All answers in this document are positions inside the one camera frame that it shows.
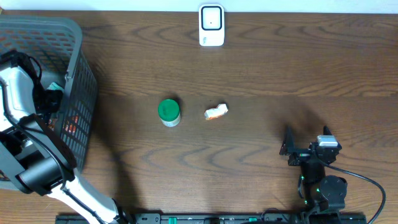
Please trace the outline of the small orange box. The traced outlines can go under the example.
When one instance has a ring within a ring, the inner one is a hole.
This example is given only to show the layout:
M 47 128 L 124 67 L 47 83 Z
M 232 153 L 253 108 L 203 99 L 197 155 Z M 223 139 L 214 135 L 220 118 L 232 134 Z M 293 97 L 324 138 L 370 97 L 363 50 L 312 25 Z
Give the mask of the small orange box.
M 204 112 L 206 120 L 216 119 L 224 116 L 229 111 L 227 104 L 219 104 L 216 108 L 210 108 Z

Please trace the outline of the green lid jar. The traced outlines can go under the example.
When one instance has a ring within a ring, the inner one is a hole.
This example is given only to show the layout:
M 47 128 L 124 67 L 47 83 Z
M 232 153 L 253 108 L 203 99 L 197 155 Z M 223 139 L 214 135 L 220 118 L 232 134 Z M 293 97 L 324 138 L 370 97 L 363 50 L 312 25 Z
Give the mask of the green lid jar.
M 179 104 L 172 99 L 166 99 L 159 103 L 158 114 L 161 122 L 166 127 L 174 127 L 180 123 L 181 111 Z

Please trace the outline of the light green tissue pack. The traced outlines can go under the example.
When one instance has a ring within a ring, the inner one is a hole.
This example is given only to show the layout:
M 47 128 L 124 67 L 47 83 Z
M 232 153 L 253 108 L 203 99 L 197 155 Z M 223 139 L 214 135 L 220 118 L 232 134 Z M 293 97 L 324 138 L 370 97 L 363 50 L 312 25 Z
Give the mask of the light green tissue pack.
M 56 82 L 52 82 L 49 87 L 47 88 L 48 90 L 59 90 L 64 92 L 64 88 L 62 86 L 60 86 L 59 84 L 57 84 Z

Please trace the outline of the red chocolate bar wrapper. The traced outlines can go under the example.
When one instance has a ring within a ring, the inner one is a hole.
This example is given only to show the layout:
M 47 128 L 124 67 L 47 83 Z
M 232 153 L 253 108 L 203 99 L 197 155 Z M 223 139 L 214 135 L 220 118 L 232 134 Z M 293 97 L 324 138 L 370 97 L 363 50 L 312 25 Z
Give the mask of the red chocolate bar wrapper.
M 63 129 L 68 132 L 68 133 L 75 133 L 77 126 L 76 124 L 78 123 L 79 120 L 79 116 L 75 115 L 75 116 L 71 116 L 70 120 L 66 120 L 63 124 Z M 58 119 L 57 118 L 50 118 L 49 119 L 49 124 L 48 127 L 54 131 L 55 130 L 55 125 L 57 123 Z

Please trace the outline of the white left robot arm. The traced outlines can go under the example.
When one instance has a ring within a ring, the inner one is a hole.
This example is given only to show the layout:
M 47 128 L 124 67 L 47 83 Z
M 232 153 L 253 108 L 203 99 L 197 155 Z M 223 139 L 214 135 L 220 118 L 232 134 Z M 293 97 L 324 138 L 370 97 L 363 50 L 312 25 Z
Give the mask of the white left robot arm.
M 1 174 L 17 190 L 57 199 L 89 223 L 134 223 L 80 175 L 71 149 L 42 119 L 59 109 L 63 93 L 46 90 L 41 78 L 33 57 L 1 55 Z

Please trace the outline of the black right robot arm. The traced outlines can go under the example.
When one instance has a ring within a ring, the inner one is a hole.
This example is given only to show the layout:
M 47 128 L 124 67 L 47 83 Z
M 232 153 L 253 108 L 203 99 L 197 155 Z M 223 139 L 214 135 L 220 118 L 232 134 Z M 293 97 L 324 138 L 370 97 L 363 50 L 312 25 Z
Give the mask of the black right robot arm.
M 286 128 L 279 154 L 289 157 L 289 166 L 300 167 L 298 194 L 309 209 L 333 212 L 345 208 L 346 180 L 325 172 L 325 167 L 336 161 L 341 149 L 327 126 L 307 148 L 296 147 L 292 130 Z

